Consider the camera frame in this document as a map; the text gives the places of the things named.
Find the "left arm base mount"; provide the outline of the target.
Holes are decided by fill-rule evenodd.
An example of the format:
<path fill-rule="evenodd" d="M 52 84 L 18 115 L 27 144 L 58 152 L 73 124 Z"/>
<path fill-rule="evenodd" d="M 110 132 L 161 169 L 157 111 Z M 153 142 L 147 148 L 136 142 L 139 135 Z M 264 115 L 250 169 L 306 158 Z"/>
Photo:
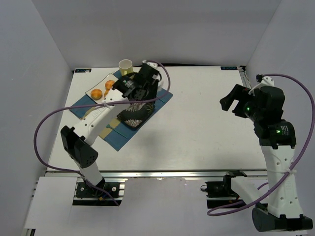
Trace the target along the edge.
<path fill-rule="evenodd" d="M 96 187 L 85 180 L 76 183 L 73 206 L 118 207 L 123 199 L 125 180 L 106 179 Z"/>

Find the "round flower bread roll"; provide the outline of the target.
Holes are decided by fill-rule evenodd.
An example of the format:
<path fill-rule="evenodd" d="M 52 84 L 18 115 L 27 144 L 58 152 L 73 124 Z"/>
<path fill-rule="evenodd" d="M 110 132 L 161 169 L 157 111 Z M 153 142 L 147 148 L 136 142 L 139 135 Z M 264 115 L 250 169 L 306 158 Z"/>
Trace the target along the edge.
<path fill-rule="evenodd" d="M 108 80 L 108 81 L 106 81 L 106 83 L 105 83 L 105 88 L 106 88 L 106 90 L 110 90 L 110 89 L 113 87 L 114 83 L 115 83 L 114 80 Z"/>

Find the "light green mug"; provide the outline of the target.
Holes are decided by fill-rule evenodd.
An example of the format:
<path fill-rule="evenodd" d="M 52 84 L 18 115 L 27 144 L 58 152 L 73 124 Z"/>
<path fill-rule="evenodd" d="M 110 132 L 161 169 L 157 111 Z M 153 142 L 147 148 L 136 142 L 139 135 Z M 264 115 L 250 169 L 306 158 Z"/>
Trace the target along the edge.
<path fill-rule="evenodd" d="M 133 73 L 133 63 L 129 59 L 123 59 L 118 64 L 122 76 Z"/>

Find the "blue and beige placemat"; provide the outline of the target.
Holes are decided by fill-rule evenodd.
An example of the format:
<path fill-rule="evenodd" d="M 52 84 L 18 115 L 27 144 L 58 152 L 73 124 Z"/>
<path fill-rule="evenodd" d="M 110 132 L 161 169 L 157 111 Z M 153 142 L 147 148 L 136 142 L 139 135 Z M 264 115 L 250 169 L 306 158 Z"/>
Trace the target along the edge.
<path fill-rule="evenodd" d="M 121 73 L 117 70 L 113 73 L 118 79 L 121 79 Z M 103 131 L 99 134 L 99 137 L 106 141 L 112 148 L 116 151 L 119 151 L 139 130 L 140 128 L 150 119 L 155 113 L 157 113 L 171 98 L 173 94 L 167 92 L 167 94 L 159 100 L 155 101 L 155 110 L 153 114 L 138 128 L 132 129 L 120 122 L 117 117 L 112 119 L 111 122 L 103 129 Z M 76 103 L 72 105 L 72 107 L 84 106 L 84 105 L 93 105 L 92 101 L 85 94 L 82 98 L 80 98 Z M 84 119 L 95 107 L 86 107 L 86 108 L 74 108 L 70 109 L 70 111 L 80 120 Z"/>

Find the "black floral square plate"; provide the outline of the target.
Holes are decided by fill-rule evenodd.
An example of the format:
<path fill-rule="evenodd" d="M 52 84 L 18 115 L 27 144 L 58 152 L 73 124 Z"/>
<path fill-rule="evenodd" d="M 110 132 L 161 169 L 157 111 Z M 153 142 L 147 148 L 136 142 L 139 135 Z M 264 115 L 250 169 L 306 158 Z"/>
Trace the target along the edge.
<path fill-rule="evenodd" d="M 154 103 L 134 103 L 117 115 L 117 119 L 132 129 L 141 126 L 155 110 Z"/>

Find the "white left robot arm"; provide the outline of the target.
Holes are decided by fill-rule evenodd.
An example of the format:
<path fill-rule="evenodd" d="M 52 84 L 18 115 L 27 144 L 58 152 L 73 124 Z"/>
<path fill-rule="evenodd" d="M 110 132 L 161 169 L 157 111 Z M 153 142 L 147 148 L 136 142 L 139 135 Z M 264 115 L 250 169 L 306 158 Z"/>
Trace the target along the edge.
<path fill-rule="evenodd" d="M 106 125 L 130 106 L 131 101 L 154 99 L 159 77 L 158 64 L 143 61 L 137 73 L 123 75 L 113 84 L 100 108 L 91 111 L 73 127 L 61 129 L 64 150 L 78 166 L 86 184 L 91 186 L 93 196 L 101 197 L 107 191 L 96 164 L 98 152 L 93 149 L 93 143 Z"/>

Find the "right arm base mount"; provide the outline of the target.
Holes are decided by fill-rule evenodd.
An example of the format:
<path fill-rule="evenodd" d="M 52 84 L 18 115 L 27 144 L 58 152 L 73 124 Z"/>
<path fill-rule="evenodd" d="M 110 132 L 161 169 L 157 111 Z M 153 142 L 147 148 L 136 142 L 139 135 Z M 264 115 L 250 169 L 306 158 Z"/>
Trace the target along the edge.
<path fill-rule="evenodd" d="M 207 208 L 225 206 L 224 208 L 240 208 L 245 205 L 240 196 L 231 189 L 231 179 L 235 177 L 247 177 L 243 171 L 227 172 L 221 181 L 208 181 L 200 187 L 206 193 Z"/>

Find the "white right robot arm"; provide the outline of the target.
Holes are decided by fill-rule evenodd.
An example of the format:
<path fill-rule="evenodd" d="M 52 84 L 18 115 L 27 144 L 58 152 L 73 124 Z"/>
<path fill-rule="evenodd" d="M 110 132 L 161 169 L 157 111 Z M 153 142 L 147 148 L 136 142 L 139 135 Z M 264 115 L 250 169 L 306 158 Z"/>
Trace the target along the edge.
<path fill-rule="evenodd" d="M 273 86 L 250 91 L 244 86 L 235 85 L 220 100 L 222 109 L 228 111 L 235 100 L 238 103 L 232 112 L 238 117 L 249 118 L 254 124 L 266 163 L 270 194 L 268 202 L 261 203 L 262 195 L 244 176 L 233 176 L 230 189 L 241 196 L 246 204 L 254 202 L 252 220 L 259 232 L 312 229 L 313 221 L 303 213 L 294 172 L 290 169 L 296 136 L 293 125 L 282 118 L 284 92 Z"/>

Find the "aluminium table front rail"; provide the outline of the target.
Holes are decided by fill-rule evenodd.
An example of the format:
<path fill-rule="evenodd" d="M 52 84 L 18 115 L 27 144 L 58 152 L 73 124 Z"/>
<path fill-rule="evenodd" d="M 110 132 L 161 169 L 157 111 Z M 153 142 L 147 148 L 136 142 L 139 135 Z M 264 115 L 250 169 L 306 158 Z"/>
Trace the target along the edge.
<path fill-rule="evenodd" d="M 157 172 L 101 172 L 104 177 L 222 177 L 229 171 L 157 171 Z M 243 170 L 247 176 L 266 177 L 266 170 Z M 76 173 L 47 171 L 45 177 L 79 177 Z"/>

